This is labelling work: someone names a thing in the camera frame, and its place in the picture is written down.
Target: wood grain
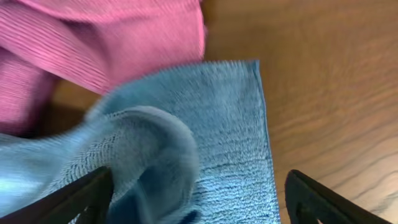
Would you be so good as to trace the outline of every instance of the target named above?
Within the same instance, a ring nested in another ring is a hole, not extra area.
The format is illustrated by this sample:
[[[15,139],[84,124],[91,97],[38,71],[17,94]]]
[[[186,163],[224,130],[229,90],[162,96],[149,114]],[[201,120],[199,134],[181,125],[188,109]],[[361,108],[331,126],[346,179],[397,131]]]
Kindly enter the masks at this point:
[[[261,60],[282,223],[291,169],[398,223],[398,2],[205,0],[203,13],[207,60]],[[53,105],[97,98],[64,82]]]

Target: blue cloth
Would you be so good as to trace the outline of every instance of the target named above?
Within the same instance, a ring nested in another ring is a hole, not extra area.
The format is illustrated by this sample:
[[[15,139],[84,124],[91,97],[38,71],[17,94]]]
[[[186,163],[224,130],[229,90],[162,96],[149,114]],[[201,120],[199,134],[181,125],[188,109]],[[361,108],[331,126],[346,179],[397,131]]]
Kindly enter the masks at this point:
[[[164,70],[113,91],[69,133],[0,136],[0,211],[101,165],[114,174],[111,223],[280,223],[258,62]]]

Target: table surface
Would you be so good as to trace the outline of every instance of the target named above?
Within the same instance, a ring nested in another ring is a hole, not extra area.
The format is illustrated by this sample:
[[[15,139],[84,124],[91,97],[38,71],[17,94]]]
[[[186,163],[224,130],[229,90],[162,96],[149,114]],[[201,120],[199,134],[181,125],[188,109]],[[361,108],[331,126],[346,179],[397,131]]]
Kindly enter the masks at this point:
[[[205,59],[261,60],[282,223],[291,169],[398,223],[398,2],[205,0],[203,13]],[[98,97],[61,82],[40,134]]]

